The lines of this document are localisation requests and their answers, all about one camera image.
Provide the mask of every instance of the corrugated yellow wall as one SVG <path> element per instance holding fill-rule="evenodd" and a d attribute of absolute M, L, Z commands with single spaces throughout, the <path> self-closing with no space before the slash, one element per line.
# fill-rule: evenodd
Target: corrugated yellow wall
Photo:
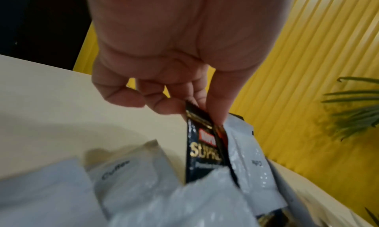
<path fill-rule="evenodd" d="M 275 47 L 231 109 L 254 125 L 270 159 L 367 220 L 364 207 L 379 213 L 379 132 L 332 139 L 319 101 L 357 87 L 337 84 L 339 76 L 379 78 L 378 10 L 379 0 L 295 0 Z M 91 73 L 97 51 L 91 27 L 74 70 Z"/>

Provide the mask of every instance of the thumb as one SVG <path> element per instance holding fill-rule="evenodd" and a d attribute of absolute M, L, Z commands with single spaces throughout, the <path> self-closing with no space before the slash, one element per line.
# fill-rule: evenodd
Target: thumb
<path fill-rule="evenodd" d="M 238 71 L 216 71 L 210 82 L 206 108 L 215 124 L 223 124 L 238 93 L 257 67 Z"/>

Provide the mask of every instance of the palm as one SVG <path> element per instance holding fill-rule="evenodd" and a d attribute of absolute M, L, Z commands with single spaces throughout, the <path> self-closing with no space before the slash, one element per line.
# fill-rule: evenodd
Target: palm
<path fill-rule="evenodd" d="M 272 47 L 290 0 L 88 2 L 100 48 L 92 80 L 106 100 L 161 114 L 183 113 L 190 100 L 222 123 Z M 216 72 L 207 95 L 208 64 Z M 126 88 L 131 77 L 138 91 Z"/>

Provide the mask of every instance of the brand logo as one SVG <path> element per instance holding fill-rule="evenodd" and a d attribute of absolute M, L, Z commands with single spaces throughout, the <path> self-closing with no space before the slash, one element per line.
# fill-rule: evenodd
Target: brand logo
<path fill-rule="evenodd" d="M 210 144 L 214 147 L 217 147 L 216 146 L 216 140 L 215 140 L 214 136 L 211 135 L 210 133 L 206 132 L 203 129 L 199 129 L 199 139 L 204 141 L 207 144 Z"/>
<path fill-rule="evenodd" d="M 107 171 L 103 174 L 103 176 L 101 177 L 102 180 L 106 180 L 108 177 L 110 177 L 111 175 L 113 175 L 116 171 L 118 171 L 119 169 L 121 169 L 122 167 L 124 167 L 125 165 L 129 164 L 129 160 L 127 161 L 124 161 L 124 162 L 121 162 L 117 165 L 115 165 L 115 167 L 113 167 L 113 169 L 111 171 Z"/>

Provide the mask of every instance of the human hand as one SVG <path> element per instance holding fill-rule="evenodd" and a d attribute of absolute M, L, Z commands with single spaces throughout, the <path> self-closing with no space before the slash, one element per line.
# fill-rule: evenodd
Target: human hand
<path fill-rule="evenodd" d="M 189 100 L 222 124 L 271 50 L 291 1 L 88 0 L 99 43 L 92 82 L 116 105 L 183 114 Z M 207 94 L 208 65 L 216 72 Z M 132 77 L 137 90 L 126 87 Z"/>

